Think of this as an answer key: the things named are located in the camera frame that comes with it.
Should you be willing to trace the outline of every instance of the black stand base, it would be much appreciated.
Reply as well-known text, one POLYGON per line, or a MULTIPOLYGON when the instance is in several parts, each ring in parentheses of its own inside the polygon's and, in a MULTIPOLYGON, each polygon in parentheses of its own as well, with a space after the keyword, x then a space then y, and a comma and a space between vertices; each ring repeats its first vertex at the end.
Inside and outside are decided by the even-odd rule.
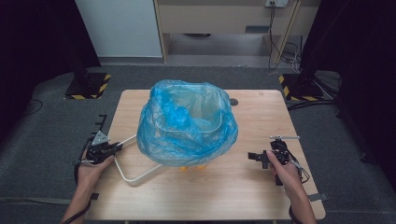
POLYGON ((75 77, 64 93, 67 99, 96 99, 102 96, 109 75, 106 73, 89 73, 90 85, 83 85, 75 77))
POLYGON ((312 83, 300 85, 299 74, 284 74, 279 77, 287 100, 316 101, 323 100, 321 89, 312 83))

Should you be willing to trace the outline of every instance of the white wall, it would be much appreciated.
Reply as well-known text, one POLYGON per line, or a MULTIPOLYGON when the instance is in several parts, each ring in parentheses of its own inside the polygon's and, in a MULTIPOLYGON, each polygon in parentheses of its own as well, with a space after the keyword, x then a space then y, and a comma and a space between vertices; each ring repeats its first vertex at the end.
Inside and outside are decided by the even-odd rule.
POLYGON ((152 0, 76 0, 99 57, 163 56, 152 0))

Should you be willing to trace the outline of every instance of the gray carpet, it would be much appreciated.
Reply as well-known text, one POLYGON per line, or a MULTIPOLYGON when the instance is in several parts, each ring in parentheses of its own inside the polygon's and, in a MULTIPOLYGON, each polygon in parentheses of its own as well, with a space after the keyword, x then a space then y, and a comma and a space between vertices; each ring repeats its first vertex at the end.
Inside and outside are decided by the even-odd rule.
MULTIPOLYGON (((120 94, 149 89, 162 79, 210 82, 223 89, 280 90, 278 69, 246 67, 106 66, 112 75, 98 100, 65 100, 73 76, 65 74, 38 85, 26 113, 0 149, 0 198, 71 199, 72 161, 86 138, 107 115, 107 133, 120 94)), ((319 223, 396 223, 396 195, 379 167, 360 162, 361 152, 333 105, 290 111, 318 190, 330 197, 323 202, 327 215, 319 223)), ((66 205, 0 203, 1 223, 57 223, 66 205)), ((233 223, 272 223, 250 221, 233 223)))

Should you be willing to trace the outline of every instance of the gray floor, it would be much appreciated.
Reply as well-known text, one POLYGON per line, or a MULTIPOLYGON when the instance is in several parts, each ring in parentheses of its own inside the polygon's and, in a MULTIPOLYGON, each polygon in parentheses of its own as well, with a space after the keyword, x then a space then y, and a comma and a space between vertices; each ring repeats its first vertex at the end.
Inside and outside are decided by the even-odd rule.
MULTIPOLYGON (((299 37, 291 40, 297 45, 299 41, 299 37)), ((294 52, 293 45, 289 45, 287 51, 294 52)), ((210 78, 224 89, 265 87, 280 90, 276 75, 292 72, 292 65, 281 63, 276 69, 267 69, 268 52, 260 35, 174 35, 166 63, 120 60, 116 65, 104 64, 113 77, 99 101, 64 100, 62 92, 67 87, 65 83, 71 81, 70 74, 39 85, 35 98, 42 99, 43 108, 35 116, 21 120, 9 142, 1 146, 4 150, 0 153, 0 197, 69 199, 75 187, 70 161, 86 138, 81 134, 96 130, 93 124, 98 121, 98 114, 114 114, 122 91, 120 86, 149 88, 154 79, 182 77, 186 72, 193 72, 193 80, 210 78)), ((329 81, 337 77, 324 71, 319 75, 329 81)), ((296 132, 302 136, 301 144, 318 190, 330 197, 323 202, 326 217, 318 223, 396 223, 394 191, 377 166, 359 161, 361 152, 335 114, 336 107, 331 105, 290 111, 296 132)), ((110 121, 111 118, 104 130, 109 129, 110 121)), ((61 218, 64 209, 64 205, 0 203, 0 222, 53 223, 61 218)))

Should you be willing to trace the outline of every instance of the transparent plastic bag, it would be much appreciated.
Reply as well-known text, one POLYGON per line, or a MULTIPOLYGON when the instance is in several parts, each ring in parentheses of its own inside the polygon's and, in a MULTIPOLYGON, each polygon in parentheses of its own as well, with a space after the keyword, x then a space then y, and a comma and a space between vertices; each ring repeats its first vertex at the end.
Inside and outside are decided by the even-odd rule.
POLYGON ((136 138, 140 151, 159 164, 193 166, 227 152, 237 135, 227 92, 209 83, 163 80, 151 88, 136 138))

